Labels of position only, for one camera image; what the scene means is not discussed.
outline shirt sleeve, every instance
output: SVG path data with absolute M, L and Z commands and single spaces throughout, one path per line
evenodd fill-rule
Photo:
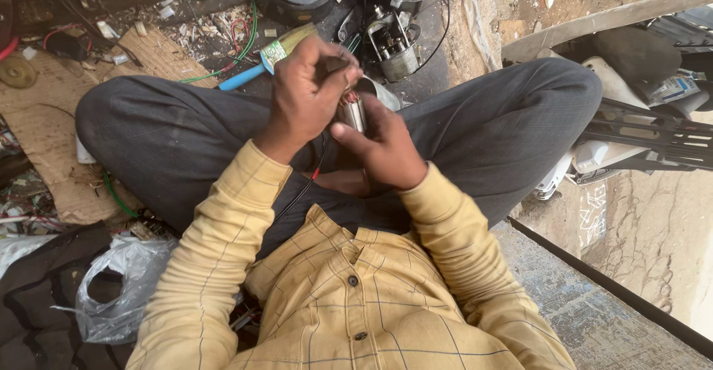
M 127 369 L 223 369 L 237 349 L 233 295 L 272 224 L 289 177 L 248 141 L 230 162 L 174 250 L 149 299 Z
M 470 325 L 498 338 L 526 369 L 574 370 L 472 198 L 429 163 L 426 178 L 401 192 L 401 201 Z

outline yellow checkered shirt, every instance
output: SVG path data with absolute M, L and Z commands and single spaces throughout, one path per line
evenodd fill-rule
M 356 235 L 314 205 L 259 262 L 291 172 L 246 143 L 213 184 L 144 312 L 128 369 L 572 369 L 473 200 L 429 164 L 402 192 L 411 232 Z M 228 320 L 263 308 L 255 348 Z

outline plastic bag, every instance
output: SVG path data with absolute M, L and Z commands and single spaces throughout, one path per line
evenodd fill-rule
M 177 240 L 141 241 L 114 236 L 111 248 L 97 257 L 79 285 L 76 317 L 82 340 L 96 344 L 125 344 L 138 336 L 143 309 L 166 269 Z M 89 296 L 94 276 L 106 267 L 123 274 L 119 298 L 103 304 Z

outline red plastic tube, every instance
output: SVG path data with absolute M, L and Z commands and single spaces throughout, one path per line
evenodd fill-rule
M 3 59 L 5 59 L 6 56 L 10 55 L 10 53 L 15 50 L 15 47 L 17 47 L 17 45 L 18 45 L 19 42 L 20 42 L 20 37 L 17 37 L 17 36 L 13 37 L 13 38 L 10 40 L 10 44 L 8 44 L 8 45 L 5 47 L 5 49 L 3 49 L 2 51 L 0 51 L 0 61 L 2 61 Z

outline paintbrush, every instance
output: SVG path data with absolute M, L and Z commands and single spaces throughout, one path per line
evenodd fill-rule
M 274 74 L 274 64 L 277 61 L 290 55 L 303 38 L 316 34 L 316 27 L 312 23 L 290 30 L 260 50 L 260 58 L 263 63 L 231 77 L 219 84 L 218 88 L 221 90 L 235 90 L 263 72 Z

